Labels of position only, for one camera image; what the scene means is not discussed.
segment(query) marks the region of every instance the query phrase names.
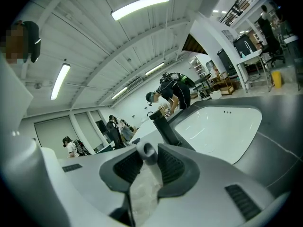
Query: backpack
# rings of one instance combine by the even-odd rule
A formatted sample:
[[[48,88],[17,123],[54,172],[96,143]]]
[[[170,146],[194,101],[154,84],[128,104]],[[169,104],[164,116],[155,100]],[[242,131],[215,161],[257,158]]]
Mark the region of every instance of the backpack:
[[[88,155],[91,155],[91,154],[89,153],[89,151],[85,148],[84,144],[83,144],[80,140],[75,140],[74,143],[75,143],[76,148],[77,148],[77,153],[78,153],[80,156],[88,156]]]

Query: yellow container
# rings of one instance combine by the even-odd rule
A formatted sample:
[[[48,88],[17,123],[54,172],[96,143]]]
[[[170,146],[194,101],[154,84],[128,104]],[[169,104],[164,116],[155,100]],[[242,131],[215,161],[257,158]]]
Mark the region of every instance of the yellow container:
[[[274,81],[275,87],[280,88],[282,86],[281,72],[273,71],[271,73],[271,76]]]

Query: staircase railing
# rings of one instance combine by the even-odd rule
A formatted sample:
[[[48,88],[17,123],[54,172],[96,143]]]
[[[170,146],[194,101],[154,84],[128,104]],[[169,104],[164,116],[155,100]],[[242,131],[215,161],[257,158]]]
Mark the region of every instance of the staircase railing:
[[[246,10],[254,0],[236,0],[232,8],[220,20],[221,23],[230,26]]]

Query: desk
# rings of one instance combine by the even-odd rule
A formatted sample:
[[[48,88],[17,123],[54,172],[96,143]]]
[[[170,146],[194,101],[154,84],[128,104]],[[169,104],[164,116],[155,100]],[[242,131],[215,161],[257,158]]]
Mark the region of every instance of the desk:
[[[102,148],[101,150],[98,150],[96,152],[96,154],[111,151],[111,150],[113,150],[114,147],[115,147],[115,145],[112,147],[111,144],[109,144],[108,146]]]
[[[293,42],[293,41],[296,41],[296,40],[298,40],[298,39],[299,39],[298,36],[293,35],[293,36],[290,36],[289,38],[285,39],[284,42],[285,42],[285,44],[289,44],[289,43],[291,43],[291,42]]]
[[[241,74],[241,71],[238,67],[238,70],[240,72],[239,76],[241,76],[242,80],[244,81],[244,87],[245,87],[246,93],[247,93],[246,83],[254,83],[254,82],[260,82],[260,81],[266,81],[267,82],[268,92],[270,92],[270,85],[269,85],[268,81],[271,80],[271,77],[270,77],[270,73],[267,73],[266,70],[265,70],[265,66],[264,66],[263,61],[261,59],[261,54],[262,54],[262,50],[257,50],[255,52],[247,55],[245,58],[240,58],[237,62],[237,67],[238,67],[238,65],[241,64],[241,63],[254,64],[254,63],[260,61],[261,65],[262,65],[262,68],[263,68],[263,71],[264,71],[264,76],[260,76],[256,80],[248,79],[247,81],[244,81],[243,76]]]

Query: office chair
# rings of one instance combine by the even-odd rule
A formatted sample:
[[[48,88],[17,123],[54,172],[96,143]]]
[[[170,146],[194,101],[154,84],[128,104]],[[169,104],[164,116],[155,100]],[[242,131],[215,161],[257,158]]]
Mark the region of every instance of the office chair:
[[[274,33],[271,29],[270,22],[266,19],[264,20],[262,17],[258,19],[258,23],[265,35],[265,39],[267,45],[263,45],[262,42],[259,42],[261,45],[262,53],[269,53],[271,59],[266,61],[266,63],[270,62],[271,66],[274,67],[275,61],[281,60],[285,63],[285,57],[283,56],[283,50],[280,46],[279,41],[275,38]]]

